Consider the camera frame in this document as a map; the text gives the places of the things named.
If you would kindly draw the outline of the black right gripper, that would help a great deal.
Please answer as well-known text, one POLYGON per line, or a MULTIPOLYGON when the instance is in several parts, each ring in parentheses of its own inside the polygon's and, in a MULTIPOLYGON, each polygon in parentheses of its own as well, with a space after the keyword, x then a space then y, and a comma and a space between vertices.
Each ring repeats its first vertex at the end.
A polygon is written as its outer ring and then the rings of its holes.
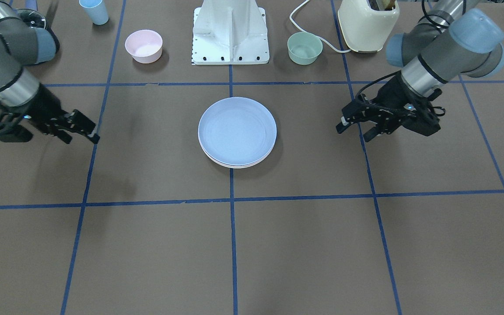
POLYGON ((100 141, 96 124, 79 110, 67 113, 61 101, 44 85, 24 105, 6 106, 0 101, 0 141, 30 141, 33 134, 21 125, 24 119, 41 133, 57 137, 67 145, 73 139, 70 133, 80 134, 94 145, 100 141))

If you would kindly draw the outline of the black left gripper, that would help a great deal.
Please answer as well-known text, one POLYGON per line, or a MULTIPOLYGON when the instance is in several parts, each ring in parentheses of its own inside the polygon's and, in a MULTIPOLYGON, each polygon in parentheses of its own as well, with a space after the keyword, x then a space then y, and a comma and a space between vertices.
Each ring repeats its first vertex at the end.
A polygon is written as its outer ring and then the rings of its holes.
POLYGON ((368 100, 357 97, 342 108, 340 122, 336 125, 342 134, 353 124, 372 122, 374 126, 363 134, 370 142, 382 134, 392 134, 399 127, 423 136, 440 131, 439 114, 431 101, 412 92, 403 82, 401 73, 391 73, 390 79, 379 88, 376 97, 368 100))

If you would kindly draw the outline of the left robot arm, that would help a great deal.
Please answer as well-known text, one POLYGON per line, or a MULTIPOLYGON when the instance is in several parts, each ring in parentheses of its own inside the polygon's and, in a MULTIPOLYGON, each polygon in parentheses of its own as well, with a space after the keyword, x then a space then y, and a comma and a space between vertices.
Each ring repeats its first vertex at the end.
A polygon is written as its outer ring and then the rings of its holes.
POLYGON ((504 67, 504 32, 477 4, 438 1, 412 31, 392 36, 386 57, 399 70, 385 76, 387 82, 374 98, 360 89, 342 109, 336 131, 372 122, 363 135, 366 142, 399 127, 423 136, 439 131, 441 115, 432 101, 442 94, 444 84, 460 74, 490 77, 504 67))

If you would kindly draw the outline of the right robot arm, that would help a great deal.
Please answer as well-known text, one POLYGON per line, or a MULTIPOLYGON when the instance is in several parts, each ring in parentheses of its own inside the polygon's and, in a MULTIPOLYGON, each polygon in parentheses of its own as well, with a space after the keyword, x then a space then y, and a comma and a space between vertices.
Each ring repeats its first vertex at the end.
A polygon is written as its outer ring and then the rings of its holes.
POLYGON ((32 133, 23 119, 42 134, 69 144, 72 133, 99 142, 95 123, 79 110, 63 110, 60 100, 27 66, 52 60, 58 41, 46 28, 28 26, 16 10, 0 0, 0 141, 28 142, 32 133))

